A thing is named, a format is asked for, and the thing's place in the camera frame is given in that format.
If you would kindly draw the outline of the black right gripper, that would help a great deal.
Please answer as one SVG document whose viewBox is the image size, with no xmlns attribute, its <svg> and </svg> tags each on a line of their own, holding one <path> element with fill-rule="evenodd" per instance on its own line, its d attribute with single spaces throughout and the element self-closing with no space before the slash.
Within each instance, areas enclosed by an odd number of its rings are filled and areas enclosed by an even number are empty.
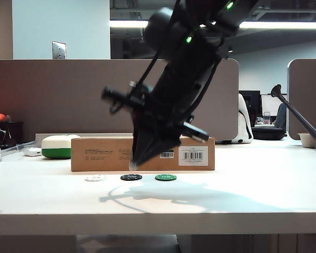
<svg viewBox="0 0 316 253">
<path fill-rule="evenodd" d="M 193 126 L 192 114 L 182 118 L 171 115 L 171 108 L 152 96 L 146 85 L 130 87 L 127 94 L 110 87 L 102 91 L 102 99 L 110 103 L 110 114 L 120 109 L 130 112 L 133 123 L 131 168 L 137 168 L 153 157 L 180 145 L 180 136 L 207 141 L 209 134 Z"/>
</svg>

